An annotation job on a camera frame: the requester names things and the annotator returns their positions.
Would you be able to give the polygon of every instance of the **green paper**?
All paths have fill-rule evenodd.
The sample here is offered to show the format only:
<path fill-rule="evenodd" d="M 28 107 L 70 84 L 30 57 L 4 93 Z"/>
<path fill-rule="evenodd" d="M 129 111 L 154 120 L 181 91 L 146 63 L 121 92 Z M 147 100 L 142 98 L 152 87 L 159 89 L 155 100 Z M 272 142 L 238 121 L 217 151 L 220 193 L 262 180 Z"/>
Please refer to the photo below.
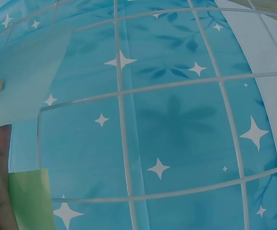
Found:
<path fill-rule="evenodd" d="M 9 174 L 19 230 L 56 230 L 47 169 Z"/>

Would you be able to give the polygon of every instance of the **blue fabric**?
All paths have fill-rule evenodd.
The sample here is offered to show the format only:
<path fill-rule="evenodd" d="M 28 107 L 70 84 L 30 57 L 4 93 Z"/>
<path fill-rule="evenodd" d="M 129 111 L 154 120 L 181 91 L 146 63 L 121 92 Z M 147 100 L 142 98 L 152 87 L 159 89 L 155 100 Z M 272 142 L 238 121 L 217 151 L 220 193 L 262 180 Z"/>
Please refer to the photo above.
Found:
<path fill-rule="evenodd" d="M 37 118 L 64 58 L 70 32 L 55 28 L 0 49 L 0 81 L 4 81 L 0 126 Z"/>
<path fill-rule="evenodd" d="M 20 8 L 16 1 L 8 4 L 11 3 L 12 10 Z M 120 17 L 189 7 L 183 0 L 118 3 Z M 211 0 L 193 3 L 196 7 L 216 7 Z M 1 22 L 6 6 L 0 9 Z M 206 11 L 199 12 L 199 17 L 221 75 L 251 73 L 223 15 Z M 112 18 L 112 1 L 75 0 L 57 8 L 55 23 L 80 28 Z M 24 23 L 33 22 L 32 17 Z M 44 16 L 45 27 L 39 30 L 48 29 L 49 22 Z M 216 77 L 191 12 L 160 15 L 155 12 L 155 15 L 120 21 L 118 26 L 120 49 L 126 58 L 123 61 L 128 63 L 122 68 L 123 90 Z M 31 28 L 17 30 L 22 31 L 11 33 L 10 41 L 21 40 Z M 59 105 L 117 92 L 115 57 L 112 22 L 73 33 L 47 98 L 52 96 L 57 99 L 53 105 Z M 195 63 L 205 68 L 200 76 L 189 70 Z M 235 120 L 245 175 L 277 167 L 276 148 L 255 80 L 231 80 L 224 86 Z M 232 133 L 218 83 L 129 93 L 123 97 L 123 105 L 133 196 L 175 192 L 239 178 Z M 118 98 L 109 97 L 42 113 L 41 161 L 42 167 L 49 169 L 52 197 L 127 197 L 119 108 Z M 259 147 L 252 139 L 241 137 L 250 130 L 251 117 L 259 130 L 267 131 L 260 137 Z M 36 168 L 36 127 L 35 120 L 14 124 L 12 171 Z M 161 176 L 152 171 L 158 160 L 169 167 Z M 277 174 L 246 185 L 250 229 L 277 229 Z M 68 205 L 77 212 L 76 217 L 69 223 L 56 212 L 59 230 L 67 229 L 68 224 L 70 230 L 132 228 L 127 202 Z M 263 216 L 257 214 L 261 206 L 266 209 Z M 60 208 L 61 204 L 54 203 L 55 210 Z M 134 208 L 139 230 L 244 229 L 240 185 L 162 199 L 142 198 L 134 202 Z"/>

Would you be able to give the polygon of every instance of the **white metal frame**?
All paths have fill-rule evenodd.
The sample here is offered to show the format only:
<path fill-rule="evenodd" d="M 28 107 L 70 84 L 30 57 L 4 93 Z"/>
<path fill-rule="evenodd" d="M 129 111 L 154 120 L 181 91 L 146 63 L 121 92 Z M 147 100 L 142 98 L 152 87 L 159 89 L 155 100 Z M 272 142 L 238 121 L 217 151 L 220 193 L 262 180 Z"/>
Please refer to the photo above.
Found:
<path fill-rule="evenodd" d="M 58 5 L 64 4 L 67 2 L 70 2 L 71 0 L 64 0 L 64 1 L 56 1 L 56 4 L 50 5 L 44 9 L 39 10 L 38 12 L 35 12 L 31 15 L 28 15 L 27 17 L 21 19 L 20 21 L 13 23 L 10 28 L 6 28 L 4 31 L 0 32 L 0 35 L 3 34 L 4 32 L 9 31 L 9 35 L 6 41 L 6 44 L 8 43 L 8 40 L 10 38 L 12 29 L 14 26 L 25 22 L 26 20 L 37 16 L 51 8 L 55 8 L 51 24 L 50 24 L 50 29 L 52 28 L 55 17 L 56 17 L 56 12 L 58 10 Z M 131 19 L 131 18 L 138 18 L 142 16 L 147 16 L 147 15 L 152 15 L 154 12 L 146 12 L 146 13 L 140 13 L 136 15 L 128 15 L 124 17 L 118 17 L 118 12 L 117 12 L 117 2 L 118 0 L 114 0 L 114 18 L 106 21 L 102 21 L 100 23 L 95 23 L 92 25 L 87 25 L 81 28 L 78 28 L 74 30 L 74 33 L 90 29 L 95 26 L 100 26 L 106 23 L 114 23 L 115 26 L 115 50 L 116 50 L 116 68 L 117 68 L 117 83 L 118 83 L 118 91 L 113 92 L 113 93 L 107 93 L 99 96 L 93 96 L 93 97 L 88 97 L 80 100 L 75 100 L 72 102 L 65 102 L 65 103 L 60 103 L 60 104 L 55 104 L 52 106 L 47 106 L 41 109 L 38 120 L 37 120 L 37 167 L 40 169 L 41 168 L 41 124 L 42 124 L 42 113 L 48 110 L 52 109 L 57 109 L 60 107 L 64 106 L 70 106 L 73 104 L 79 104 L 79 103 L 84 103 L 87 101 L 93 101 L 93 100 L 99 100 L 99 99 L 104 99 L 104 98 L 109 98 L 109 97 L 118 97 L 119 99 L 119 111 L 120 111 L 120 123 L 121 123 L 121 134 L 122 134 L 122 148 L 123 148 L 123 160 L 124 160 L 124 168 L 125 168 L 125 176 L 126 176 L 126 184 L 127 184 L 127 191 L 128 191 L 128 196 L 127 197 L 121 197 L 121 198 L 97 198 L 97 199 L 72 199 L 72 198 L 52 198 L 53 202 L 67 202 L 67 203 L 110 203 L 110 202 L 124 202 L 127 201 L 129 202 L 129 207 L 130 207 L 130 212 L 131 212 L 131 221 L 132 221 L 132 228 L 133 230 L 138 230 L 137 227 L 137 220 L 136 220 L 136 213 L 135 213 L 135 207 L 134 207 L 134 202 L 138 200 L 148 200 L 148 199 L 159 199 L 159 198 L 164 198 L 164 197 L 173 197 L 173 196 L 183 196 L 183 195 L 188 195 L 188 194 L 193 194 L 193 193 L 199 193 L 199 192 L 204 192 L 204 191 L 209 191 L 213 189 L 219 189 L 219 188 L 224 188 L 228 187 L 231 185 L 237 185 L 240 184 L 241 186 L 241 191 L 242 191 L 242 200 L 243 200 L 243 212 L 244 212 L 244 230 L 249 230 L 249 214 L 248 214 L 248 201 L 247 201 L 247 193 L 246 193 L 246 182 L 251 181 L 251 180 L 256 180 L 259 178 L 262 178 L 264 176 L 271 175 L 273 173 L 277 173 L 277 168 L 265 171 L 263 173 L 259 173 L 256 175 L 252 176 L 245 176 L 244 174 L 244 166 L 243 166 L 243 161 L 242 161 L 242 155 L 240 152 L 240 146 L 239 146 L 239 141 L 238 141 L 238 135 L 236 132 L 236 127 L 235 127 L 235 122 L 230 106 L 230 102 L 228 99 L 228 95 L 224 86 L 224 81 L 230 81 L 230 80 L 236 80 L 236 79 L 247 79 L 247 78 L 262 78 L 262 77 L 270 77 L 270 76 L 277 76 L 277 72 L 275 73 L 255 73 L 255 74 L 243 74 L 243 75 L 234 75 L 234 76 L 226 76 L 222 77 L 220 70 L 218 68 L 214 53 L 211 49 L 211 46 L 209 44 L 209 41 L 204 33 L 203 26 L 201 24 L 201 21 L 198 17 L 198 11 L 230 11 L 230 12 L 248 12 L 248 13 L 256 13 L 259 15 L 260 20 L 263 22 L 266 30 L 272 37 L 272 40 L 274 44 L 277 46 L 277 44 L 274 41 L 273 36 L 269 32 L 265 22 L 263 21 L 261 14 L 269 15 L 269 16 L 276 16 L 277 13 L 272 13 L 272 12 L 264 12 L 264 11 L 257 11 L 254 4 L 252 4 L 251 0 L 248 0 L 249 4 L 253 8 L 253 10 L 250 9 L 236 9 L 236 8 L 195 8 L 192 1 L 188 0 L 188 3 L 190 5 L 190 8 L 180 8 L 180 9 L 169 9 L 169 10 L 162 10 L 162 11 L 157 11 L 156 13 L 168 13 L 168 12 L 187 12 L 191 11 L 194 14 L 194 17 L 196 19 L 196 22 L 199 26 L 201 35 L 203 37 L 204 43 L 207 47 L 208 53 L 211 58 L 212 65 L 215 69 L 215 74 L 216 78 L 207 78 L 207 79 L 198 79 L 198 80 L 187 80 L 187 81 L 182 81 L 182 82 L 174 82 L 174 83 L 168 83 L 168 84 L 159 84 L 155 86 L 148 86 L 148 87 L 143 87 L 143 88 L 138 88 L 138 89 L 132 89 L 132 90 L 123 90 L 122 89 L 122 70 L 121 70 L 121 60 L 120 60 L 120 44 L 119 44 L 119 21 L 121 20 L 126 20 L 126 19 Z M 233 142 L 234 142 L 234 147 L 235 147 L 235 152 L 236 152 L 236 157 L 237 157 L 237 162 L 238 162 L 238 170 L 239 170 L 239 179 L 232 180 L 232 181 L 227 181 L 223 183 L 218 183 L 214 185 L 209 185 L 205 187 L 199 187 L 199 188 L 194 188 L 194 189 L 187 189 L 187 190 L 181 190 L 181 191 L 176 191 L 176 192 L 169 192 L 169 193 L 159 193 L 159 194 L 152 194 L 152 195 L 141 195 L 141 196 L 133 196 L 133 188 L 132 188 L 132 179 L 131 179 L 131 172 L 130 172 L 130 164 L 129 164 L 129 156 L 128 156 L 128 147 L 127 147 L 127 136 L 126 136 L 126 126 L 125 126 L 125 114 L 124 114 L 124 102 L 123 102 L 123 97 L 126 94 L 130 93 L 137 93 L 137 92 L 145 92 L 145 91 L 150 91 L 150 90 L 158 90 L 158 89 L 163 89 L 163 88 L 170 88 L 170 87 L 177 87 L 177 86 L 182 86 L 182 85 L 190 85 L 190 84 L 203 84 L 203 83 L 208 83 L 208 82 L 217 82 L 220 86 L 221 92 L 222 92 L 222 97 L 224 100 L 225 108 L 227 111 L 230 127 L 231 127 L 231 132 L 232 132 L 232 137 L 233 137 Z"/>

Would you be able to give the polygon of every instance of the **white star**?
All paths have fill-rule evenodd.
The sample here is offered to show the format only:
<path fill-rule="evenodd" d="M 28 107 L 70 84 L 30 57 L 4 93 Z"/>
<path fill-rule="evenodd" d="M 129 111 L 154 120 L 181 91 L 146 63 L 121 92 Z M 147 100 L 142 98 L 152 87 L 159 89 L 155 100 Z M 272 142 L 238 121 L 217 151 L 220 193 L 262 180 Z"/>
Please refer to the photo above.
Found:
<path fill-rule="evenodd" d="M 31 25 L 31 27 L 34 27 L 35 29 L 37 29 L 39 23 L 40 22 L 38 22 L 37 20 L 34 20 L 34 23 Z"/>
<path fill-rule="evenodd" d="M 263 208 L 263 207 L 260 205 L 259 211 L 258 211 L 256 214 L 261 215 L 261 217 L 263 218 L 263 214 L 264 214 L 264 212 L 265 212 L 266 210 L 267 210 L 266 208 Z"/>
<path fill-rule="evenodd" d="M 257 127 L 253 117 L 251 116 L 251 127 L 250 130 L 244 134 L 242 134 L 241 138 L 248 138 L 253 141 L 253 143 L 257 146 L 257 150 L 259 151 L 260 147 L 260 139 L 263 135 L 268 133 L 269 131 L 261 130 L 259 127 Z"/>
<path fill-rule="evenodd" d="M 197 62 L 195 62 L 195 66 L 193 68 L 189 69 L 189 70 L 196 72 L 200 77 L 201 76 L 201 71 L 204 70 L 204 69 L 206 69 L 206 67 L 201 67 L 197 64 Z"/>
<path fill-rule="evenodd" d="M 222 26 L 219 26 L 218 24 L 216 24 L 215 26 L 213 26 L 213 28 L 217 29 L 218 31 L 221 30 Z"/>
<path fill-rule="evenodd" d="M 83 215 L 83 213 L 71 210 L 67 203 L 62 203 L 61 207 L 53 211 L 53 213 L 63 220 L 67 230 L 69 230 L 69 224 L 73 217 Z"/>
<path fill-rule="evenodd" d="M 55 101 L 57 101 L 57 99 L 50 94 L 49 98 L 44 101 L 44 103 L 46 103 L 48 106 L 51 106 Z"/>
<path fill-rule="evenodd" d="M 162 13 L 157 13 L 157 14 L 152 14 L 156 19 L 158 19 L 158 16 L 161 15 Z"/>
<path fill-rule="evenodd" d="M 165 171 L 168 168 L 170 168 L 170 166 L 163 165 L 161 163 L 161 161 L 157 158 L 156 166 L 153 166 L 152 168 L 150 168 L 148 170 L 149 171 L 154 171 L 158 175 L 159 179 L 161 180 L 163 171 Z"/>
<path fill-rule="evenodd" d="M 6 14 L 6 19 L 5 21 L 1 24 L 1 25 L 4 25 L 5 28 L 8 28 L 8 24 L 9 22 L 12 20 L 13 18 L 10 18 L 8 14 Z"/>
<path fill-rule="evenodd" d="M 107 120 L 109 120 L 109 118 L 106 118 L 106 117 L 104 117 L 104 116 L 101 114 L 100 117 L 99 117 L 97 120 L 95 120 L 95 122 L 98 122 L 98 123 L 101 125 L 101 127 L 103 127 L 103 124 L 104 124 Z"/>
<path fill-rule="evenodd" d="M 136 59 L 127 59 L 127 58 L 125 58 L 121 50 L 119 50 L 119 54 L 120 54 L 120 66 L 121 66 L 121 70 L 122 70 L 122 68 L 125 65 L 137 61 Z M 105 65 L 117 66 L 116 58 L 114 60 L 112 60 L 112 61 L 106 62 Z"/>

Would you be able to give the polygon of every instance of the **light blue paper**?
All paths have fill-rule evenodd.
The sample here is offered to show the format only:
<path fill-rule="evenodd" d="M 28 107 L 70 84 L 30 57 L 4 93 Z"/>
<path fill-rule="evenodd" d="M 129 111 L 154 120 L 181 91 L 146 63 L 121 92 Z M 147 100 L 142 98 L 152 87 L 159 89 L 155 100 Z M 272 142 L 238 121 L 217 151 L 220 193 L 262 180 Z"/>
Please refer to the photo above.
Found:
<path fill-rule="evenodd" d="M 70 35 L 58 27 L 0 49 L 0 126 L 37 117 Z"/>

